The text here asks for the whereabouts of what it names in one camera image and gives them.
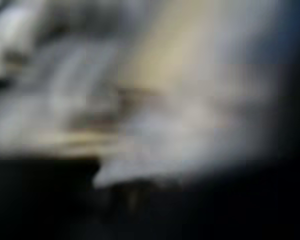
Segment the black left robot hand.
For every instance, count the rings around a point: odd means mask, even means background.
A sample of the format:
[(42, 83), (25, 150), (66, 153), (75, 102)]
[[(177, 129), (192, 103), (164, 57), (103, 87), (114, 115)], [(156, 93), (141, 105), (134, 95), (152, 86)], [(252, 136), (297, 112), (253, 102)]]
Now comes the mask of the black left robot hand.
[(92, 162), (0, 160), (0, 240), (300, 240), (300, 159), (150, 190), (92, 189)]

